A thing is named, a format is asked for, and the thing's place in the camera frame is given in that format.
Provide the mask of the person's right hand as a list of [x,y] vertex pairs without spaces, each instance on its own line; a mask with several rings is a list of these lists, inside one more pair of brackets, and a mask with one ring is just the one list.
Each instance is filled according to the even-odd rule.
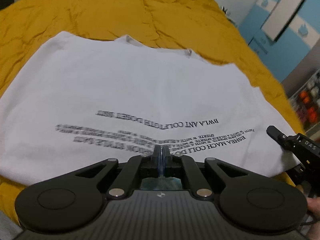
[[311,240],[320,240],[320,198],[307,198],[308,210],[313,215],[313,224],[307,233]]

